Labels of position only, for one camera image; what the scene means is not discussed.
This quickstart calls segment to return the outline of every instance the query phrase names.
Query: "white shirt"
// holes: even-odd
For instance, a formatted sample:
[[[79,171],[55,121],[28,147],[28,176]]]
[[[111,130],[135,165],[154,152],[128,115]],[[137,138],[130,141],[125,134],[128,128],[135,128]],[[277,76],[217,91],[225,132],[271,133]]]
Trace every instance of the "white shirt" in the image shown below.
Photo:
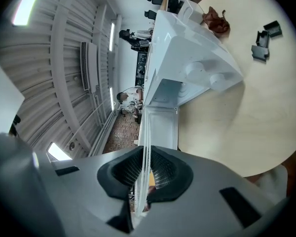
[[[141,40],[146,40],[146,39],[151,38],[151,34],[150,34],[149,30],[147,30],[147,31],[136,31],[136,32],[134,32],[134,35],[131,38],[132,39],[138,38],[138,39],[141,39]]]
[[[128,97],[127,97],[127,101],[138,101],[139,100],[139,93],[137,93],[136,91],[138,90],[139,88],[130,88],[128,89],[127,91],[125,91],[125,93],[127,93]]]

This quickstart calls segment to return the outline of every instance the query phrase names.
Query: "wooden tabletop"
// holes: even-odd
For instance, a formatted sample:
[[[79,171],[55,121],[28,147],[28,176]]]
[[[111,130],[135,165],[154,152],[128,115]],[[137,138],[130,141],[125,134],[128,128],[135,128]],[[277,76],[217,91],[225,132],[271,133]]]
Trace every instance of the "wooden tabletop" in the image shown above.
[[[180,108],[179,148],[218,161],[241,176],[266,172],[296,150],[296,32],[274,0],[202,0],[230,23],[222,43],[238,63],[242,83],[205,92]],[[257,32],[277,20],[267,62],[253,60]]]

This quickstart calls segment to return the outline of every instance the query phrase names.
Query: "air conditioner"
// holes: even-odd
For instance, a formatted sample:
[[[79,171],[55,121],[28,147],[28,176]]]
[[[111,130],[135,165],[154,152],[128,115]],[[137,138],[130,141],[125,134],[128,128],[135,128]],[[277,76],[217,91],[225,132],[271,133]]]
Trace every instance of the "air conditioner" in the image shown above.
[[[90,42],[81,42],[80,46],[80,69],[84,90],[96,91],[99,85],[97,46]]]

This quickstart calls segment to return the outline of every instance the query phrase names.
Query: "round wooden table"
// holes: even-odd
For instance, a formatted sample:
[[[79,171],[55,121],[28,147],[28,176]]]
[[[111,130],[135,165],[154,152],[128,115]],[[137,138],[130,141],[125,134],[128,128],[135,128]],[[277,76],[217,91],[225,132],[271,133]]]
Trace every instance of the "round wooden table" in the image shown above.
[[[230,23],[222,43],[243,82],[223,93],[205,92],[180,108],[179,148],[218,161],[241,176],[266,172],[296,150],[296,32],[275,0],[202,0]],[[267,62],[251,45],[263,25],[277,20],[282,36],[270,39]]]

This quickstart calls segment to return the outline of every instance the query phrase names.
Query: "floor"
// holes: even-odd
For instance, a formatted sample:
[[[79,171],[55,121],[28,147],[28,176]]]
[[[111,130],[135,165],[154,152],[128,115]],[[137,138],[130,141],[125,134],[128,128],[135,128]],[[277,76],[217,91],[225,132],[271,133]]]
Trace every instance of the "floor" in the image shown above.
[[[119,114],[103,153],[106,154],[135,146],[134,140],[138,140],[139,128],[140,125],[135,122],[132,114],[127,114],[126,116]]]

